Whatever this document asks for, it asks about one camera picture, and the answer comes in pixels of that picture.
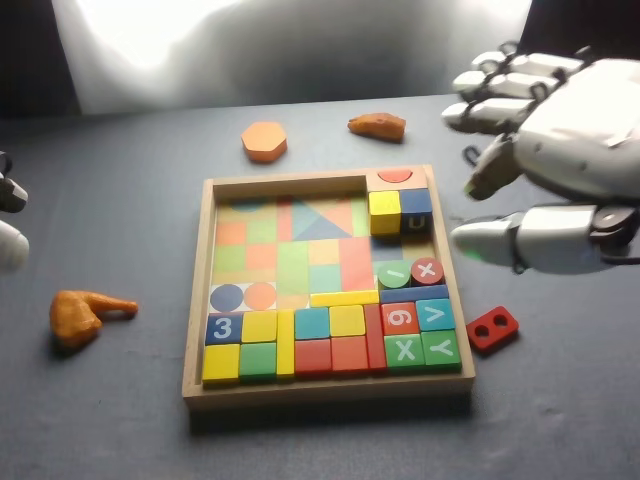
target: toy chicken leg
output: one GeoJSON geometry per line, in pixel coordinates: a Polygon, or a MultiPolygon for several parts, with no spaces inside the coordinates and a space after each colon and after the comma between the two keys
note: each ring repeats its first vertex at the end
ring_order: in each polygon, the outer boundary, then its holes
{"type": "Polygon", "coordinates": [[[51,302],[51,330],[64,347],[79,348],[93,340],[102,328],[95,314],[111,310],[135,314],[138,304],[100,293],[61,290],[51,302]]]}

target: green round block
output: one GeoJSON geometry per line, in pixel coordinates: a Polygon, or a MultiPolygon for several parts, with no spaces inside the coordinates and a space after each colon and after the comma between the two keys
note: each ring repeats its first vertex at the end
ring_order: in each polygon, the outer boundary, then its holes
{"type": "Polygon", "coordinates": [[[411,280],[411,266],[404,260],[386,262],[378,269],[378,284],[381,289],[403,288],[411,280]]]}

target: hole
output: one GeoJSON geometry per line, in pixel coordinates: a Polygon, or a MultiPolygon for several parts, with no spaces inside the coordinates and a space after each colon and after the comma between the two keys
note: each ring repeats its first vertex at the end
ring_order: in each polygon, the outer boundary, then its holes
{"type": "Polygon", "coordinates": [[[504,328],[507,326],[507,317],[504,315],[496,315],[493,317],[493,323],[495,323],[498,327],[504,328]]]}
{"type": "Polygon", "coordinates": [[[487,327],[485,327],[484,325],[478,325],[476,327],[476,335],[478,337],[488,337],[489,336],[489,329],[487,327]]]}

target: brown toy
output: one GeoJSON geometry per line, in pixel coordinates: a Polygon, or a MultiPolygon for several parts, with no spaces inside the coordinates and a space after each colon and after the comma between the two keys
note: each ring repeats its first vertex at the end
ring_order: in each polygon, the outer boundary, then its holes
{"type": "Polygon", "coordinates": [[[287,151],[287,134],[279,123],[257,122],[242,134],[242,145],[254,162],[271,163],[287,151]]]}
{"type": "Polygon", "coordinates": [[[366,135],[392,142],[401,142],[406,120],[390,113],[367,113],[349,120],[347,126],[352,133],[366,135]]]}
{"type": "Polygon", "coordinates": [[[51,330],[62,346],[79,348],[93,340],[102,328],[95,314],[110,310],[135,314],[138,304],[99,293],[61,290],[51,302],[51,330]]]}

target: green block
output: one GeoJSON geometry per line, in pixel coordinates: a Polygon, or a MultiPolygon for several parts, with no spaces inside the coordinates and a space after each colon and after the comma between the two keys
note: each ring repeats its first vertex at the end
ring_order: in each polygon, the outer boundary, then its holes
{"type": "Polygon", "coordinates": [[[215,248],[213,269],[216,272],[240,272],[244,270],[245,257],[243,245],[219,245],[215,248]]]}
{"type": "Polygon", "coordinates": [[[353,236],[369,236],[369,212],[365,197],[351,198],[351,220],[353,221],[353,236]]]}
{"type": "Polygon", "coordinates": [[[276,287],[279,294],[309,293],[309,255],[307,242],[278,244],[276,287]]]}
{"type": "Polygon", "coordinates": [[[246,343],[240,346],[240,377],[258,380],[276,375],[276,344],[246,343]]]}
{"type": "Polygon", "coordinates": [[[278,239],[275,218],[247,222],[247,243],[275,243],[278,239]]]}
{"type": "Polygon", "coordinates": [[[381,289],[403,288],[411,280],[411,265],[405,260],[385,262],[378,269],[378,284],[381,289]]]}
{"type": "Polygon", "coordinates": [[[434,370],[455,370],[462,368],[458,340],[455,330],[425,332],[422,336],[425,363],[434,370]]]}
{"type": "Polygon", "coordinates": [[[424,352],[419,333],[384,337],[384,350],[389,368],[424,367],[424,352]]]}
{"type": "Polygon", "coordinates": [[[340,265],[311,265],[309,267],[310,293],[342,291],[340,265]]]}

